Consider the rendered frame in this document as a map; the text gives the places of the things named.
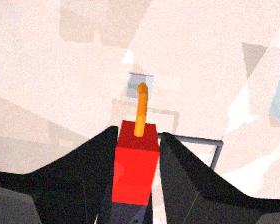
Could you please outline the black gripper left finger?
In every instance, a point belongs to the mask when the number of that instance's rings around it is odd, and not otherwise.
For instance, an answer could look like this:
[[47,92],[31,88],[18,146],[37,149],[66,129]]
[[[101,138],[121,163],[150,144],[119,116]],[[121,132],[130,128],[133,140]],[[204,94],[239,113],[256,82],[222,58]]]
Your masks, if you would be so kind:
[[0,224],[95,224],[117,133],[111,125],[34,172],[0,172]]

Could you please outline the black rectangular post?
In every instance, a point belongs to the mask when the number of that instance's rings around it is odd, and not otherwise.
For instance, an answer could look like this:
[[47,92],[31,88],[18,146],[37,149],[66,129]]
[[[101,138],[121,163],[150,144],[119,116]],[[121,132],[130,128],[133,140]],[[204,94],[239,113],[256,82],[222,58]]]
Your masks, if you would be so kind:
[[[116,160],[115,160],[115,164],[113,164],[111,176],[109,176],[107,186],[105,186],[105,188],[107,189],[105,189],[103,200],[101,200],[100,202],[101,206],[99,212],[97,212],[96,224],[109,224],[109,212],[111,212],[112,209],[111,190],[113,188],[113,177],[115,177],[115,165],[116,165]],[[152,190],[151,190],[151,194],[149,194],[147,210],[145,210],[144,224],[153,224]]]

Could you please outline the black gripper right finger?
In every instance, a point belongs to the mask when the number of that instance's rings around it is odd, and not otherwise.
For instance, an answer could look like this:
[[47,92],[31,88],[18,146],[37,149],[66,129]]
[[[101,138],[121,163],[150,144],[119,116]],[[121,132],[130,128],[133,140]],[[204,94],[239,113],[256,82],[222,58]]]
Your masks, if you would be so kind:
[[280,224],[280,198],[250,197],[169,132],[160,140],[167,224]]

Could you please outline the red power plug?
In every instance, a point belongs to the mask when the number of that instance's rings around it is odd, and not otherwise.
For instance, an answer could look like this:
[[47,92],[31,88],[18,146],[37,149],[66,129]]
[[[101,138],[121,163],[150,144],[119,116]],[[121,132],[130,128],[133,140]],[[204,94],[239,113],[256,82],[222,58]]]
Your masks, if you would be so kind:
[[136,121],[121,121],[115,151],[111,224],[143,224],[159,161],[156,124],[145,123],[148,85],[137,85]]

